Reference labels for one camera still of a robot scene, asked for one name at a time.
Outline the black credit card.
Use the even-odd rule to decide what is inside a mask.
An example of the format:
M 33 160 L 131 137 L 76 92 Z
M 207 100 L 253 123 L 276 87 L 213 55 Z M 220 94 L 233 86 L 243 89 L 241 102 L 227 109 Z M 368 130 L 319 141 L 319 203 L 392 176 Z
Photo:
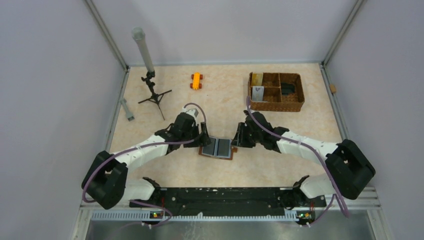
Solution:
M 210 144 L 202 147 L 201 153 L 206 156 L 214 156 L 217 139 L 214 137 L 210 138 Z

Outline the grey credit card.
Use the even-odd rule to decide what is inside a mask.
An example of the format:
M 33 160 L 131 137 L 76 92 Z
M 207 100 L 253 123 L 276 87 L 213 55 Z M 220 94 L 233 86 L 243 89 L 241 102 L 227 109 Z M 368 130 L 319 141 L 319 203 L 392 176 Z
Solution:
M 232 153 L 231 140 L 219 138 L 216 155 L 219 158 L 230 159 L 231 153 Z

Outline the brown leather card holder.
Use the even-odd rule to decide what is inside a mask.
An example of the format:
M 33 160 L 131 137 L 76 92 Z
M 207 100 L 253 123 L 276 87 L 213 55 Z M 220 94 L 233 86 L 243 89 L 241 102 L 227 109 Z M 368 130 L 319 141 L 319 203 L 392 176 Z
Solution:
M 229 138 L 210 136 L 209 139 L 211 140 L 209 145 L 199 147 L 200 156 L 231 161 L 238 152 L 238 148 L 232 145 L 232 140 Z

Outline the silver white credit card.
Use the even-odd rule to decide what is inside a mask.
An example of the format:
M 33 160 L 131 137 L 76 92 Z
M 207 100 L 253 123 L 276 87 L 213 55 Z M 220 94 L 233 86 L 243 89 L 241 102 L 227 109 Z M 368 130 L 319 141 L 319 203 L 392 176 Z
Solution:
M 251 100 L 253 102 L 263 102 L 264 101 L 264 86 L 253 86 L 251 88 Z

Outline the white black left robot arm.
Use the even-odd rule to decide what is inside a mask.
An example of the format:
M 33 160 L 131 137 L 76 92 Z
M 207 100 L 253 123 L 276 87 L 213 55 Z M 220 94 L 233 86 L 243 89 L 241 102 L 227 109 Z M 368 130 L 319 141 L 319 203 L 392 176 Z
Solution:
M 210 143 L 206 121 L 197 122 L 193 109 L 181 112 L 168 127 L 141 143 L 120 152 L 99 152 L 81 183 L 82 200 L 111 209 L 126 195 L 129 173 L 180 147 L 197 148 Z

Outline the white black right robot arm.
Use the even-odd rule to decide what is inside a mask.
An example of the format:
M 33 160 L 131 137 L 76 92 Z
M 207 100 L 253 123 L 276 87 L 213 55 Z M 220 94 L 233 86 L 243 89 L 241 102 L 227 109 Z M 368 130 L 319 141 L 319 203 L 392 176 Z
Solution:
M 340 143 L 315 140 L 285 127 L 273 127 L 260 112 L 244 113 L 246 118 L 237 126 L 233 146 L 254 148 L 260 144 L 267 150 L 323 165 L 323 174 L 306 176 L 294 184 L 297 189 L 293 200 L 299 206 L 307 206 L 313 198 L 323 195 L 335 194 L 355 200 L 376 174 L 352 140 L 344 139 Z

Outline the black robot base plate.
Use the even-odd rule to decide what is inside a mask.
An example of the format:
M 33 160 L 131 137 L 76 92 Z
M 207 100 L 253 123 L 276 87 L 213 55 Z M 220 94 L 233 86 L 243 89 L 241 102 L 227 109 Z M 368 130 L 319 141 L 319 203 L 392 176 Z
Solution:
M 323 195 L 307 198 L 291 187 L 168 187 L 156 188 L 147 204 L 163 207 L 173 216 L 283 216 L 294 208 L 326 207 Z

